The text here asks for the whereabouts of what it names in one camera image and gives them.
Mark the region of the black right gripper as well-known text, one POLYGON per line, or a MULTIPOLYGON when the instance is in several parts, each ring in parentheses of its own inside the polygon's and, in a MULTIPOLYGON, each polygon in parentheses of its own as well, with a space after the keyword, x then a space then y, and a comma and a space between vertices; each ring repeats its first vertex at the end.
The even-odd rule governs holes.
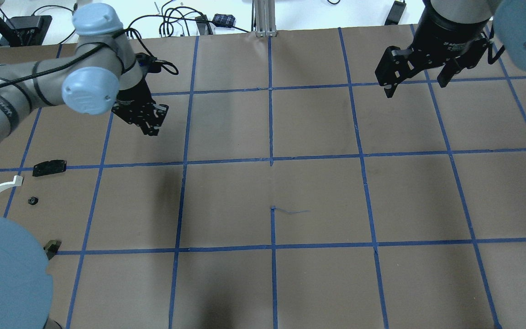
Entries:
POLYGON ((459 23, 424 9, 410 46, 388 46, 374 71, 386 97, 391 99, 399 84, 426 69, 441 67, 437 82, 445 88, 462 70, 476 67, 490 45, 483 31, 489 20, 459 23))

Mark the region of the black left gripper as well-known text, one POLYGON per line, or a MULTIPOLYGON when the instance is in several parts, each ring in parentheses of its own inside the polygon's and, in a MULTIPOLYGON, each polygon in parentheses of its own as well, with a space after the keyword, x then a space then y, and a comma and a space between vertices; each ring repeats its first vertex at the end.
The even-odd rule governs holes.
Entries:
POLYGON ((136 60, 142 72, 141 79, 135 86, 118 92, 111 112, 127 124, 139 127, 144 135, 154 137, 159 134, 169 106, 155 102, 145 77, 161 69, 158 59, 150 54, 136 53, 136 60))

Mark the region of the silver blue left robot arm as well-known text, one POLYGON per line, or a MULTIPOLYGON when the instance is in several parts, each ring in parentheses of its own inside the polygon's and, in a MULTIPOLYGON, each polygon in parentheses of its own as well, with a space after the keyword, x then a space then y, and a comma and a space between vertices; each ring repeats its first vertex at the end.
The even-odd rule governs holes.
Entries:
MULTIPOLYGON (((79 7, 72 16, 79 41, 69 58, 38 55, 34 62, 0 63, 1 146, 16 132, 26 133, 18 163, 24 165, 37 112, 47 106, 67 106, 85 115, 112 112, 144 135, 158 135, 168 107, 157 104, 145 77, 158 72, 148 50, 135 53, 123 25, 109 4, 79 7)), ((23 184, 21 169, 0 183, 0 194, 23 184)), ((42 245, 19 223, 0 216, 0 329, 60 329, 50 317, 53 278, 47 273, 60 241, 42 245)))

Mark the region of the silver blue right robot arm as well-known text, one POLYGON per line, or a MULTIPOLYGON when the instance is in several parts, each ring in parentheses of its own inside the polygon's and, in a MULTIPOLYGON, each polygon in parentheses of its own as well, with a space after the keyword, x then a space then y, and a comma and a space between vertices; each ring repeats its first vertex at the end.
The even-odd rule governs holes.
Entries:
POLYGON ((441 68, 440 87, 483 56, 491 65, 506 53, 526 71, 526 0, 426 0, 408 48, 389 46, 374 71, 392 98, 396 88, 426 69, 441 68))

